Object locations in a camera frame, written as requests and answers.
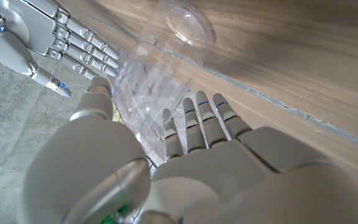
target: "clear plastic cup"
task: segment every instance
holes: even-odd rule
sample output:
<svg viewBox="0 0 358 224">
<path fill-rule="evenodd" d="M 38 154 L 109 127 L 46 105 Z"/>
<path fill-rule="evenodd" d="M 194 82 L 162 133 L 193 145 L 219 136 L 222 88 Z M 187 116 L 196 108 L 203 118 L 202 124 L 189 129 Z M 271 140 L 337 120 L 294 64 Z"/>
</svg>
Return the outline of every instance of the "clear plastic cup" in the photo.
<svg viewBox="0 0 358 224">
<path fill-rule="evenodd" d="M 124 123 L 146 152 L 161 137 L 162 111 L 175 114 L 213 44 L 212 27 L 194 6 L 158 2 L 112 88 Z"/>
</svg>

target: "fingertip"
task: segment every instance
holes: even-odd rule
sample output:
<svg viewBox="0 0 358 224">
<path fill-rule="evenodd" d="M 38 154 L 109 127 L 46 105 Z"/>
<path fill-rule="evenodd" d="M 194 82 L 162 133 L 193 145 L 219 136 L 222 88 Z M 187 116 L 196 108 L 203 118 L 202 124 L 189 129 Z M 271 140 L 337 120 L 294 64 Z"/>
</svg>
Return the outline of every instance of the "fingertip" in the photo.
<svg viewBox="0 0 358 224">
<path fill-rule="evenodd" d="M 183 110 L 185 111 L 185 113 L 189 111 L 193 111 L 194 109 L 195 108 L 194 108 L 193 100 L 191 100 L 189 97 L 183 99 Z"/>
<path fill-rule="evenodd" d="M 197 101 L 197 105 L 208 102 L 208 98 L 206 97 L 204 91 L 200 90 L 196 93 L 196 101 Z"/>
<path fill-rule="evenodd" d="M 171 119 L 171 111 L 170 110 L 168 110 L 168 109 L 164 109 L 163 111 L 162 111 L 162 120 L 163 121 L 168 121 L 169 119 Z"/>
<path fill-rule="evenodd" d="M 215 93 L 214 96 L 212 97 L 212 99 L 213 99 L 216 107 L 218 107 L 218 105 L 226 102 L 226 99 L 220 93 Z"/>
</svg>

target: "concrete floor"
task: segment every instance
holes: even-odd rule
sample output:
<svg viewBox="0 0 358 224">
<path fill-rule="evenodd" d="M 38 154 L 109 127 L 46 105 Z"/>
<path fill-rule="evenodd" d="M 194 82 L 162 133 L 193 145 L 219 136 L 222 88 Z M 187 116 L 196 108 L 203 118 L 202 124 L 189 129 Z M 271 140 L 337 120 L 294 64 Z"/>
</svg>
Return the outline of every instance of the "concrete floor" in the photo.
<svg viewBox="0 0 358 224">
<path fill-rule="evenodd" d="M 33 54 L 40 67 L 69 86 L 57 95 L 0 64 L 0 223 L 16 223 L 24 172 L 46 140 L 66 123 L 90 81 L 64 65 Z"/>
</svg>

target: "wooden table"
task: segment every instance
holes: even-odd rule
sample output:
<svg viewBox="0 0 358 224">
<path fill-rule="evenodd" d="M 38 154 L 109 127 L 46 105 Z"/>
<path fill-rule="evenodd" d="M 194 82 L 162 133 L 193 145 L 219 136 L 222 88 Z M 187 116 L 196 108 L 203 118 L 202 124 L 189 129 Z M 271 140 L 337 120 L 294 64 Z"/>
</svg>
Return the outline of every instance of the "wooden table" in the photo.
<svg viewBox="0 0 358 224">
<path fill-rule="evenodd" d="M 126 52 L 157 4 L 59 2 Z M 189 2 L 216 38 L 191 90 L 221 92 L 252 127 L 272 126 L 304 141 L 358 181 L 358 2 Z"/>
</svg>

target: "robot finger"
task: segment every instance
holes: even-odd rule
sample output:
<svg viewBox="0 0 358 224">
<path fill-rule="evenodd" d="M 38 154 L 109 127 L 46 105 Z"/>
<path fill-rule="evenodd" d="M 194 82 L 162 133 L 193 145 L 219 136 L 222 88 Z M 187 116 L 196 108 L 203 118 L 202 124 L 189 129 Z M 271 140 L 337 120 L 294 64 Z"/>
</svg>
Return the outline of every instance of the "robot finger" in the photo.
<svg viewBox="0 0 358 224">
<path fill-rule="evenodd" d="M 165 162 L 183 156 L 178 130 L 168 109 L 162 111 Z"/>
<path fill-rule="evenodd" d="M 81 62 L 75 60 L 74 58 L 72 58 L 71 56 L 69 56 L 67 54 L 63 55 L 61 57 L 60 61 L 67 67 L 74 69 L 80 75 L 83 75 L 86 78 L 89 78 L 90 80 L 92 80 L 94 77 L 98 76 L 96 73 L 94 73 L 94 71 L 88 69 Z"/>
<path fill-rule="evenodd" d="M 234 112 L 222 94 L 215 93 L 213 101 L 232 139 L 237 138 L 246 131 L 252 130 L 252 128 Z"/>
<path fill-rule="evenodd" d="M 63 10 L 57 12 L 56 18 L 58 18 L 58 22 L 65 24 L 70 31 L 84 38 L 87 42 L 91 43 L 93 46 L 97 47 L 99 50 L 108 55 L 108 57 L 116 60 L 119 58 L 118 52 L 116 52 L 110 45 L 105 43 L 102 38 L 89 30 L 78 19 L 70 17 Z"/>
<path fill-rule="evenodd" d="M 196 93 L 196 101 L 200 111 L 201 120 L 203 121 L 208 147 L 211 148 L 217 143 L 226 142 L 227 137 L 224 134 L 219 120 L 212 111 L 211 105 L 209 104 L 209 101 L 203 91 L 198 91 Z"/>
<path fill-rule="evenodd" d="M 78 48 L 84 50 L 86 53 L 94 56 L 95 58 L 99 59 L 103 63 L 113 67 L 118 68 L 118 61 L 114 59 L 112 56 L 106 54 L 101 49 L 95 47 L 95 45 L 89 43 L 85 40 L 82 36 L 72 32 L 68 38 L 68 42 L 77 46 Z"/>
<path fill-rule="evenodd" d="M 8 31 L 0 32 L 0 62 L 15 72 L 30 76 L 37 83 L 62 96 L 71 96 L 70 89 L 52 74 L 40 68 L 27 47 Z"/>
<path fill-rule="evenodd" d="M 43 68 L 37 68 L 36 72 L 31 78 L 37 83 L 50 88 L 64 97 L 71 97 L 71 91 L 63 82 L 60 82 L 52 74 L 44 70 Z"/>
<path fill-rule="evenodd" d="M 92 55 L 88 54 L 87 52 L 83 51 L 82 49 L 76 47 L 75 45 L 70 44 L 67 48 L 67 53 L 77 58 L 78 60 L 84 61 L 88 65 L 92 65 L 94 68 L 100 69 L 104 73 L 115 77 L 117 75 L 117 69 L 106 65 L 99 59 L 93 57 Z"/>
<path fill-rule="evenodd" d="M 183 109 L 185 110 L 187 153 L 191 153 L 197 149 L 206 149 L 196 110 L 190 98 L 183 100 Z"/>
</svg>

